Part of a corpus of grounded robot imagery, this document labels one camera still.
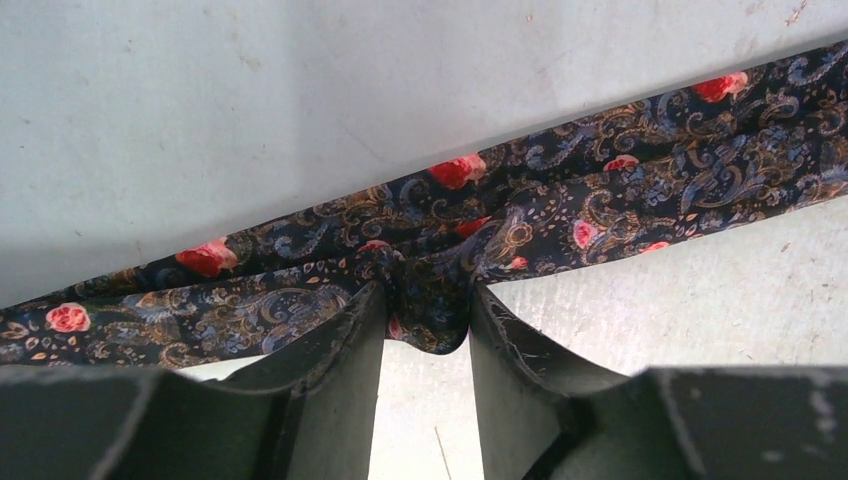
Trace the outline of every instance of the black plastic piece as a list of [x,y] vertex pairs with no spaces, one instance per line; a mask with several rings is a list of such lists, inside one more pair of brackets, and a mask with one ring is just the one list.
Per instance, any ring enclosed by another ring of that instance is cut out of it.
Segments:
[[661,368],[627,379],[525,324],[484,286],[472,317],[487,479],[813,480],[848,472],[846,368]]
[[0,478],[366,480],[384,305],[369,284],[320,327],[222,381],[0,368]]

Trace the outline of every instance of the white surface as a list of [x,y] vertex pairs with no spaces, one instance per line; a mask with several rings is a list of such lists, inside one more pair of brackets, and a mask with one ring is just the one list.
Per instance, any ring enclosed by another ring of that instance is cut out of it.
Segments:
[[[848,38],[848,3],[803,4],[0,2],[0,304]],[[840,200],[496,288],[623,371],[845,362],[846,219]],[[372,479],[482,478],[466,354],[387,344]]]

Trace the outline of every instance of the fabric fold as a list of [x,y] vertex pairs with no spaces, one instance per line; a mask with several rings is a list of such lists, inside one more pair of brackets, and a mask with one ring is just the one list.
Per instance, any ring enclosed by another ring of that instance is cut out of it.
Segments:
[[365,284],[444,354],[474,282],[651,252],[843,195],[848,42],[568,122],[0,311],[0,363],[271,353]]

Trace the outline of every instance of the red rose print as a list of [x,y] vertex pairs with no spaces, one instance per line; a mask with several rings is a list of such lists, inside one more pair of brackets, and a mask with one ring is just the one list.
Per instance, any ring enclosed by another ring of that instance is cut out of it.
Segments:
[[618,170],[619,168],[632,167],[634,165],[639,165],[639,159],[633,155],[619,155],[615,157],[615,160],[610,160],[609,163],[604,165],[604,171],[608,172],[610,170]]
[[574,243],[580,248],[586,248],[589,242],[598,234],[598,229],[589,222],[577,220],[574,222]]
[[475,153],[436,165],[427,171],[443,187],[458,190],[469,181],[476,182],[483,178],[483,174],[486,173],[486,162]]
[[524,257],[515,257],[509,262],[509,268],[513,270],[524,270],[527,268],[527,259]]
[[400,321],[397,319],[397,316],[394,316],[391,320],[389,320],[389,336],[394,340],[403,339],[403,328],[400,326]]
[[47,328],[57,332],[85,332],[91,327],[88,312],[78,303],[63,303],[47,312]]
[[176,255],[177,261],[204,277],[215,278],[222,269],[232,270],[238,265],[238,257],[227,248],[226,240],[227,237],[221,237],[180,252]]
[[456,233],[462,235],[463,238],[468,238],[471,235],[474,235],[474,232],[480,230],[480,227],[483,226],[489,219],[492,217],[483,217],[474,220],[473,222],[462,223],[456,227]]
[[667,246],[668,246],[668,242],[657,242],[657,243],[654,243],[653,245],[645,247],[642,250],[642,253],[653,252],[654,250],[659,250],[659,249],[665,248]]
[[368,250],[375,250],[377,248],[388,247],[389,244],[382,240],[368,240],[365,242],[365,245],[359,247],[358,252],[367,252]]
[[692,86],[695,93],[703,98],[705,102],[718,103],[724,100],[727,94],[734,97],[748,85],[748,75],[745,72],[731,73],[723,77],[714,78],[703,83]]

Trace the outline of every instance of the paisley pattern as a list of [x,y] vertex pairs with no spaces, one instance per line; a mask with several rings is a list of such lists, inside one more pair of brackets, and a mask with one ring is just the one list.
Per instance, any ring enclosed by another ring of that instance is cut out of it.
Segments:
[[270,353],[372,280],[445,354],[474,282],[650,252],[848,190],[848,42],[671,91],[0,311],[0,363]]

